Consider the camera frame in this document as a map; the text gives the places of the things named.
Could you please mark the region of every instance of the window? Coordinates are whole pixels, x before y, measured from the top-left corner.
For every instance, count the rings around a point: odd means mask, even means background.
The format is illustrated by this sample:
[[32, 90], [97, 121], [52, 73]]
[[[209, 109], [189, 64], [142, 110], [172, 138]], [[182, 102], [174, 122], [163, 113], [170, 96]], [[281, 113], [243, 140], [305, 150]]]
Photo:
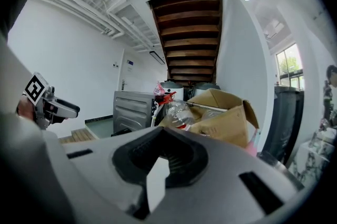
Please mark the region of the window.
[[280, 72], [280, 84], [304, 90], [304, 77], [300, 52], [293, 44], [278, 55], [277, 65]]

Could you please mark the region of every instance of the clear plastic bottle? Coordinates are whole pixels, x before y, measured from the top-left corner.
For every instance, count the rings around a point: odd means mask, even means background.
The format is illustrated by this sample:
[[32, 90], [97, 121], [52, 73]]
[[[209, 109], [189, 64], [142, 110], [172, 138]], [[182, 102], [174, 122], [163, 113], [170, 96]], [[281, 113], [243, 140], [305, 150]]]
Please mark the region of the clear plastic bottle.
[[189, 106], [179, 100], [173, 100], [167, 104], [166, 113], [170, 126], [188, 130], [195, 123]]

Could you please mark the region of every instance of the box flap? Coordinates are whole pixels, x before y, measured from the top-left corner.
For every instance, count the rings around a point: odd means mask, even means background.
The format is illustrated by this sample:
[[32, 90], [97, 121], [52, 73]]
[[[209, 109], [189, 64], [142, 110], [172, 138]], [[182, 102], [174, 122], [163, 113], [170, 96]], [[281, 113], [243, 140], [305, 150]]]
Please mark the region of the box flap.
[[197, 95], [188, 100], [188, 102], [227, 110], [242, 105], [242, 100], [236, 95], [226, 93], [218, 89], [207, 89], [201, 95]]
[[246, 114], [246, 119], [248, 122], [250, 122], [256, 129], [259, 129], [259, 123], [257, 122], [257, 118], [255, 115], [255, 112], [249, 103], [248, 100], [243, 101], [244, 111]]

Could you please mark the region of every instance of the hand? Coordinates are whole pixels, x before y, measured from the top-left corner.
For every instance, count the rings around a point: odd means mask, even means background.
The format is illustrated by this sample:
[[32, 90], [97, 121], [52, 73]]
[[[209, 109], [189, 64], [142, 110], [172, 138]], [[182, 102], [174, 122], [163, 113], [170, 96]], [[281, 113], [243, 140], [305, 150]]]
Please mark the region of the hand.
[[18, 115], [25, 117], [29, 120], [34, 120], [34, 105], [25, 95], [22, 95], [17, 106]]

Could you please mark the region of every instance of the wooden floor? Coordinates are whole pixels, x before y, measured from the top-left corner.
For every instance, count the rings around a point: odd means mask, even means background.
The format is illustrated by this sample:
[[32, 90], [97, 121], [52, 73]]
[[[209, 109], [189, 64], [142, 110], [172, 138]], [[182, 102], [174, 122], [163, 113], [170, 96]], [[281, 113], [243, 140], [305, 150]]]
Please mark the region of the wooden floor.
[[70, 143], [70, 142], [83, 142], [96, 140], [86, 129], [78, 129], [72, 131], [72, 135], [69, 137], [60, 138], [60, 143]]

